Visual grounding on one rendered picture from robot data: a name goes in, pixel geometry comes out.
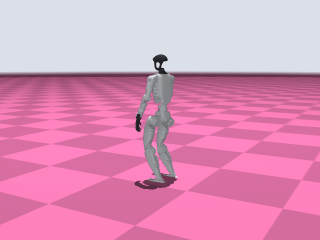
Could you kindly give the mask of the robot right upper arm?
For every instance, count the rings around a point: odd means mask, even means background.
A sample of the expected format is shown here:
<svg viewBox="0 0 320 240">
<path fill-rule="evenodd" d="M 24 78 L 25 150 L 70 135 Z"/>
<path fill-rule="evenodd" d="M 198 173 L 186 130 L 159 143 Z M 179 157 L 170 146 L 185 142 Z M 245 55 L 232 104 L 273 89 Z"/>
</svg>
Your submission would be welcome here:
<svg viewBox="0 0 320 240">
<path fill-rule="evenodd" d="M 174 85 L 175 77 L 171 75 L 171 78 L 172 78 L 172 96 L 173 96 L 173 85 Z"/>
</svg>

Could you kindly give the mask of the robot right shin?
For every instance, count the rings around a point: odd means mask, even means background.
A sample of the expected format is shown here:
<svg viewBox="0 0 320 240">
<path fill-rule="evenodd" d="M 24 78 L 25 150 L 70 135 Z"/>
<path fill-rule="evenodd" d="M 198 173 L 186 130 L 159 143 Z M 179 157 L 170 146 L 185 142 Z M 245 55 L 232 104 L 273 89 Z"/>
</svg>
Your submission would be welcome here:
<svg viewBox="0 0 320 240">
<path fill-rule="evenodd" d="M 167 146 L 166 146 L 167 148 Z M 171 160 L 171 155 L 168 151 L 168 148 L 167 148 L 167 151 L 166 153 L 158 153 L 162 163 L 164 164 L 164 166 L 166 167 L 166 169 L 168 170 L 169 174 L 172 176 L 172 177 L 175 177 L 176 174 L 175 174 L 175 171 L 174 171 L 174 168 L 173 168 L 173 165 L 172 165 L 172 160 Z"/>
</svg>

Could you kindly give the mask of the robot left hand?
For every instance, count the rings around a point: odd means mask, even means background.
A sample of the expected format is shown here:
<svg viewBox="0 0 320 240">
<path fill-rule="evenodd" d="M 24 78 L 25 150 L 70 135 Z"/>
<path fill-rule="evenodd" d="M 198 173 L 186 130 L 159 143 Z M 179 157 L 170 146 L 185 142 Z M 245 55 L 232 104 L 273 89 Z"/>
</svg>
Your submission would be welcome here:
<svg viewBox="0 0 320 240">
<path fill-rule="evenodd" d="M 141 123 L 140 123 L 140 119 L 141 119 L 142 117 L 141 117 L 141 115 L 140 114 L 137 114 L 137 116 L 136 116 L 136 122 L 135 122 L 135 129 L 138 131 L 138 132 L 141 132 L 141 128 L 139 127 L 139 124 L 140 125 L 142 125 Z"/>
</svg>

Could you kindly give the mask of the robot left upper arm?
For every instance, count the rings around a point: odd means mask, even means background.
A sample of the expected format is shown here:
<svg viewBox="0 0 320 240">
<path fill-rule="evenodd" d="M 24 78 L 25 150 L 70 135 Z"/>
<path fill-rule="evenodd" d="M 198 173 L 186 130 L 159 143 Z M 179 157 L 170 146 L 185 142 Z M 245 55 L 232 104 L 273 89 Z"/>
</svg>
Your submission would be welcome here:
<svg viewBox="0 0 320 240">
<path fill-rule="evenodd" d="M 151 101 L 151 93 L 154 87 L 154 84 L 157 82 L 157 75 L 150 75 L 147 78 L 147 84 L 146 84 L 146 89 L 145 89 L 145 102 L 150 102 Z"/>
</svg>

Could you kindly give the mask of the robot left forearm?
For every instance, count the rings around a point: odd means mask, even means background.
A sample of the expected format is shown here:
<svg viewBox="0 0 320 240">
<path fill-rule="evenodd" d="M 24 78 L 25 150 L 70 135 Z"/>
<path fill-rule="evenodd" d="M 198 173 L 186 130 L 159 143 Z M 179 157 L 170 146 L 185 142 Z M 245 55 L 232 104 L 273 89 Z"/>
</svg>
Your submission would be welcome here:
<svg viewBox="0 0 320 240">
<path fill-rule="evenodd" d="M 138 113 L 137 113 L 137 114 L 140 114 L 140 118 L 143 116 L 143 113 L 146 109 L 146 106 L 148 105 L 148 103 L 146 101 L 144 101 L 144 99 L 145 99 L 145 94 L 142 97 L 142 100 L 141 100 L 141 103 L 140 103 L 140 106 L 138 109 Z M 136 114 L 136 116 L 137 116 L 137 114 Z"/>
</svg>

